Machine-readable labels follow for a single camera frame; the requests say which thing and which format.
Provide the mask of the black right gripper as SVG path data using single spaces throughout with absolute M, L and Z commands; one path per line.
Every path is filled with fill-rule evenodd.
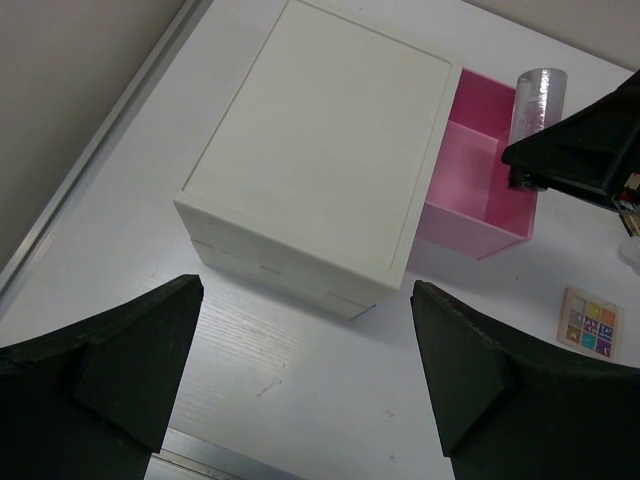
M 639 217 L 639 74 L 578 113 L 506 148 L 509 186 L 555 190 Z

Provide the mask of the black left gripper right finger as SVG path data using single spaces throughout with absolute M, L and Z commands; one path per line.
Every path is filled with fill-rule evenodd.
M 458 479 L 635 479 L 639 372 L 551 345 L 418 281 L 411 308 Z

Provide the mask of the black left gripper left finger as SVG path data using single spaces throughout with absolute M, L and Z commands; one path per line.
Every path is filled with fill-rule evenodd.
M 142 479 L 160 451 L 204 287 L 181 275 L 1 350 L 4 479 Z

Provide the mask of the clear lip gloss tube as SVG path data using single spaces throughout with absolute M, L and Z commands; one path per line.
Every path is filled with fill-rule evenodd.
M 537 68 L 518 77 L 508 146 L 561 121 L 567 78 L 556 68 Z

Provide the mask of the pink drawer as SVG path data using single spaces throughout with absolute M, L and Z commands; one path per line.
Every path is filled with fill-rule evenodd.
M 463 70 L 416 238 L 488 258 L 532 238 L 537 194 L 509 187 L 501 162 L 513 87 Z

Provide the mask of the colourful eyeshadow palette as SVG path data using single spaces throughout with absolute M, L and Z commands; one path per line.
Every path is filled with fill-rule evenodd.
M 616 362 L 624 310 L 587 291 L 568 286 L 563 295 L 556 339 L 581 354 Z

